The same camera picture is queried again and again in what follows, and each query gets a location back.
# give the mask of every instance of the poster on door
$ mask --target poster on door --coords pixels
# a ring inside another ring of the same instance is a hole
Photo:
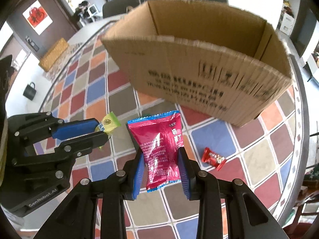
[[[23,16],[38,35],[52,23],[51,18],[38,0],[24,11]]]

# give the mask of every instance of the bolt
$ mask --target bolt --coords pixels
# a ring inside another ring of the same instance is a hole
[[[242,185],[243,184],[243,181],[241,180],[241,179],[235,179],[234,180],[234,183],[236,184],[236,185]]]
[[[88,178],[84,178],[84,179],[82,179],[82,180],[80,181],[80,183],[81,183],[82,185],[88,185],[89,182],[90,182],[90,180],[89,180]]]
[[[199,175],[200,177],[206,177],[206,176],[207,176],[207,172],[201,170],[201,171],[198,172],[198,175]]]
[[[116,175],[117,175],[118,177],[123,177],[123,176],[125,175],[125,171],[119,170],[119,171],[116,172]]]
[[[71,146],[65,146],[65,147],[64,147],[64,151],[66,151],[66,152],[71,151]]]
[[[58,179],[63,178],[63,172],[62,171],[56,171],[55,177],[57,177]]]

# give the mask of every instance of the blue gripper pad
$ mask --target blue gripper pad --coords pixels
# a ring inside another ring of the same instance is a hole
[[[143,173],[144,173],[144,155],[141,154],[140,159],[138,161],[138,168],[136,170],[136,173],[134,175],[134,180],[133,180],[133,199],[137,198],[139,191],[141,189]]]
[[[187,197],[187,199],[190,199],[190,180],[189,180],[188,175],[186,173],[185,164],[184,164],[180,150],[178,150],[177,165],[178,165],[178,170],[179,170],[180,176],[181,176],[181,184],[183,186],[184,194]]]
[[[62,124],[55,132],[52,132],[53,139],[66,140],[89,133],[93,133],[98,125],[96,119],[85,119]]]

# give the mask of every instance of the magenta candy wrapper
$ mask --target magenta candy wrapper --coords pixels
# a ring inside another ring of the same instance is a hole
[[[179,181],[177,149],[184,146],[181,113],[166,112],[130,120],[127,124],[148,167],[147,191]]]

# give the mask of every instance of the open cardboard box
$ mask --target open cardboard box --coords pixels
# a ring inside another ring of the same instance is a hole
[[[148,0],[102,38],[132,86],[242,126],[290,85],[266,20],[203,0]]]

